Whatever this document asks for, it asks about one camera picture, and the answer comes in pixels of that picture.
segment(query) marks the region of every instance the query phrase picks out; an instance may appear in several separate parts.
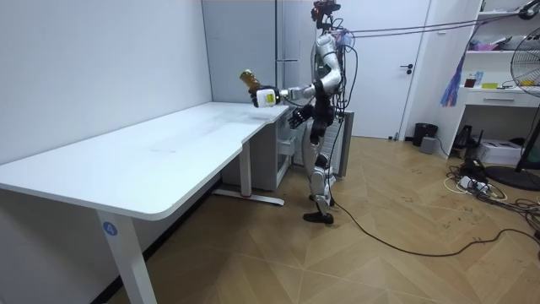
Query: robot leg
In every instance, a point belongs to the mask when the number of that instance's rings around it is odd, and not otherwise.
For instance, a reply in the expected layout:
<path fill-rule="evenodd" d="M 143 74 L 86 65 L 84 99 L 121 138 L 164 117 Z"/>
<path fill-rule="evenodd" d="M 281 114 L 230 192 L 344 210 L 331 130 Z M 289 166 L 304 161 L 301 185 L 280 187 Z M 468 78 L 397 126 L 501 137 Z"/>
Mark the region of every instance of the robot leg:
<path fill-rule="evenodd" d="M 329 214 L 328 207 L 333 202 L 330 194 L 330 187 L 335 182 L 332 168 L 328 164 L 328 157 L 321 154 L 324 138 L 320 137 L 318 144 L 313 144 L 312 129 L 315 122 L 309 122 L 302 138 L 302 159 L 304 168 L 310 181 L 310 191 L 312 198 L 316 202 L 318 211 L 313 214 L 304 214 L 304 220 L 313 223 L 333 224 L 334 219 Z"/>

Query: desk label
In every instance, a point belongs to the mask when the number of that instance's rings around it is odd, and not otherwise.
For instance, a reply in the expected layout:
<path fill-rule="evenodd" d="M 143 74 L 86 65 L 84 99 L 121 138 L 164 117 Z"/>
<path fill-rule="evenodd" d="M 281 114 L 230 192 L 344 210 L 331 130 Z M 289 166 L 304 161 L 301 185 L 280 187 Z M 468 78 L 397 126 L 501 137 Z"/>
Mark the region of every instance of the desk label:
<path fill-rule="evenodd" d="M 108 234 L 112 236 L 115 236 L 118 234 L 118 229 L 109 222 L 103 223 L 103 229 L 105 229 L 105 232 L 107 232 Z"/>

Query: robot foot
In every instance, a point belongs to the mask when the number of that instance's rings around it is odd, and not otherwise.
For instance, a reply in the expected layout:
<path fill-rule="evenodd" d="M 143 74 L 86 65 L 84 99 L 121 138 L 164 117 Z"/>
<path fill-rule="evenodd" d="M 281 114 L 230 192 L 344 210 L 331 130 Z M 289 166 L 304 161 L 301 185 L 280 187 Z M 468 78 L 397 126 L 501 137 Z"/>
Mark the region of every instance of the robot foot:
<path fill-rule="evenodd" d="M 310 194 L 308 198 L 310 199 L 311 202 L 315 202 L 315 199 L 313 199 L 313 195 Z M 334 207 L 335 205 L 336 205 L 336 201 L 334 200 L 334 198 L 330 198 L 330 207 Z"/>
<path fill-rule="evenodd" d="M 334 223 L 334 217 L 331 214 L 323 215 L 321 211 L 312 214 L 304 214 L 304 220 L 311 223 L 322 223 L 326 225 Z"/>

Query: trash bin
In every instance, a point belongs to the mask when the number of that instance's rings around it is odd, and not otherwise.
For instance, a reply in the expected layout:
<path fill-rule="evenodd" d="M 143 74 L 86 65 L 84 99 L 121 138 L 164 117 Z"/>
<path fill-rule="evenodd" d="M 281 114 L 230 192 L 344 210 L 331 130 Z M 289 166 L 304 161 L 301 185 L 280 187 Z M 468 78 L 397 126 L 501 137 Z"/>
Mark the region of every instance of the trash bin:
<path fill-rule="evenodd" d="M 422 145 L 422 139 L 424 137 L 435 137 L 439 127 L 430 123 L 419 122 L 414 125 L 413 144 L 417 147 Z"/>

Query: electric fan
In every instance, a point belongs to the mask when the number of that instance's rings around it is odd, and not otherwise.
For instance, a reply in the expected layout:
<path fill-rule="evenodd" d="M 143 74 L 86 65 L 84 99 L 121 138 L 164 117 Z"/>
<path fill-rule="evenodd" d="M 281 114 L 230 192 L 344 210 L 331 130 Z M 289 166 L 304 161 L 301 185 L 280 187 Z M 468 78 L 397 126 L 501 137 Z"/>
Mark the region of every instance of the electric fan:
<path fill-rule="evenodd" d="M 524 92 L 540 98 L 540 29 L 528 35 L 517 47 L 510 63 L 510 72 Z M 530 135 L 526 148 L 516 168 L 507 166 L 486 167 L 486 175 L 491 179 L 528 191 L 540 191 L 540 177 L 524 169 L 540 169 L 539 163 L 531 163 L 527 159 L 540 134 L 540 123 Z"/>

